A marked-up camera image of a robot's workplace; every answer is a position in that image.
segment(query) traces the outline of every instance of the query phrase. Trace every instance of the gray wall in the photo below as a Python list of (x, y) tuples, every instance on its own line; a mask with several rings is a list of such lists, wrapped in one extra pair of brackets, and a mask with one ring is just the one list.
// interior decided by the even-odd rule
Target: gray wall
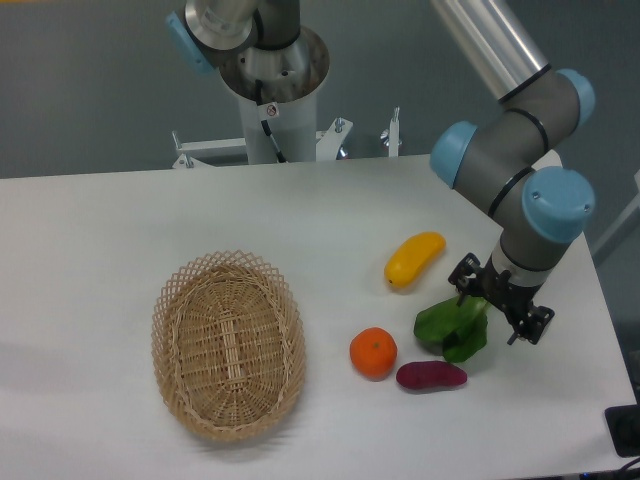
[[(168, 168), (183, 141), (240, 136), (217, 77), (193, 74), (163, 20), (182, 0), (76, 0), (0, 5), (0, 178)], [(404, 154), (424, 153), (450, 124), (499, 113), (427, 0), (303, 0), (303, 23), (332, 57), (319, 126), (356, 123), (352, 156), (377, 156), (401, 106)], [(596, 240), (637, 193), (640, 2), (520, 0), (511, 5), (556, 67), (593, 82), (592, 120), (559, 151), (599, 198)], [(636, 231), (600, 268), (614, 320), (639, 325)], [(640, 348), (629, 329), (624, 337)]]

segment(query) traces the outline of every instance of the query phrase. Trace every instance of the black cable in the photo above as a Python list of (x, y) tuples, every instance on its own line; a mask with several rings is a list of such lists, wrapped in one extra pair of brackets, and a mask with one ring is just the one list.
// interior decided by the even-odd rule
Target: black cable
[(626, 465), (624, 465), (620, 470), (618, 470), (616, 473), (614, 473), (613, 478), (615, 480), (631, 480), (632, 478), (637, 478), (636, 476), (633, 477), (628, 477), (627, 476), (627, 472), (628, 470), (633, 467), (634, 465), (640, 463), (640, 457), (636, 458), (635, 460), (631, 460), (629, 463), (627, 463)]
[[(256, 80), (255, 97), (256, 97), (256, 105), (258, 105), (258, 107), (260, 107), (263, 104), (263, 101), (262, 101), (263, 85), (264, 84), (262, 83), (261, 80)], [(276, 142), (276, 138), (273, 136), (273, 132), (271, 131), (271, 127), (269, 126), (269, 122), (267, 120), (262, 120), (260, 124), (262, 125), (262, 131), (264, 132), (264, 134), (267, 137), (269, 137), (269, 140), (271, 140), (271, 144), (273, 145), (273, 150), (275, 151), (276, 157), (278, 158), (278, 163), (287, 163), (287, 159), (282, 153), (282, 150), (280, 150), (280, 145), (278, 145), (278, 142)]]

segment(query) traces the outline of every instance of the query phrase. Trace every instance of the silver cylinder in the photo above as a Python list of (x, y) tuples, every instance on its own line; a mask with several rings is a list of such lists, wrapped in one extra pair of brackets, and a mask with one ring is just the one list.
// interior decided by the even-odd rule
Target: silver cylinder
[(497, 99), (547, 65), (547, 59), (504, 0), (431, 3)]
[(232, 50), (249, 37), (260, 0), (187, 0), (185, 20), (193, 35), (215, 50)]

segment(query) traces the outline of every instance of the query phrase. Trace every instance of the black object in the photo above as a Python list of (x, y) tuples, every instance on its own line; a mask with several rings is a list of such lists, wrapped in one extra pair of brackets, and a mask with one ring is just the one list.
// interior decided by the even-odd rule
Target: black object
[(519, 287), (509, 283), (510, 276), (507, 270), (498, 274), (491, 260), (482, 268), (478, 258), (468, 253), (449, 276), (449, 283), (460, 293), (459, 305), (467, 295), (482, 297), (504, 313), (514, 332), (509, 345), (518, 337), (535, 345), (555, 313), (550, 308), (533, 304), (540, 286)]
[(607, 408), (604, 415), (618, 455), (640, 456), (640, 405)]

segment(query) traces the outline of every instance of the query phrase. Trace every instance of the blue joint cap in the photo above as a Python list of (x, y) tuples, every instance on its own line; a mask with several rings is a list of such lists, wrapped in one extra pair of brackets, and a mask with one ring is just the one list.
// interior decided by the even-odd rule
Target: blue joint cap
[(431, 152), (431, 169), (440, 179), (453, 188), (471, 138), (478, 127), (469, 122), (451, 125), (438, 139)]
[(562, 167), (542, 168), (527, 180), (522, 208), (533, 229), (555, 243), (571, 243), (584, 230), (596, 196), (582, 175)]
[(564, 68), (558, 70), (557, 73), (567, 77), (571, 83), (573, 83), (576, 92), (578, 92), (578, 99), (580, 101), (580, 120), (578, 120), (578, 126), (580, 127), (584, 122), (589, 120), (589, 117), (591, 117), (591, 114), (596, 108), (596, 92), (593, 90), (591, 82), (575, 70)]
[(167, 17), (165, 24), (171, 33), (174, 45), (191, 68), (201, 75), (213, 72), (213, 67), (194, 43), (176, 12)]

